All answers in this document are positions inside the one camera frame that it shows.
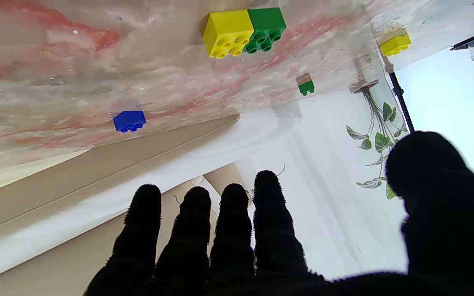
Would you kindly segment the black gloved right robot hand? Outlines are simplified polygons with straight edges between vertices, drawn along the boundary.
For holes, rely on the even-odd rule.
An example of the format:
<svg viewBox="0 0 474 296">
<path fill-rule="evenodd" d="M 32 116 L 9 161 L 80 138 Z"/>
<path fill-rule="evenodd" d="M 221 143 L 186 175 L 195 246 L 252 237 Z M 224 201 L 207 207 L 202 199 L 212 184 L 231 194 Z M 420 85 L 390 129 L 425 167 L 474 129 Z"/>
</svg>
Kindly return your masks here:
<svg viewBox="0 0 474 296">
<path fill-rule="evenodd" d="M 325 280 L 308 270 L 278 177 L 258 172 L 253 220 L 239 184 L 221 197 L 207 255 L 211 199 L 194 187 L 179 207 L 168 244 L 156 258 L 161 193 L 135 193 L 107 264 L 86 296 L 474 296 L 474 173 L 435 132 L 403 137 L 386 163 L 403 200 L 407 273 L 375 272 Z"/>
</svg>

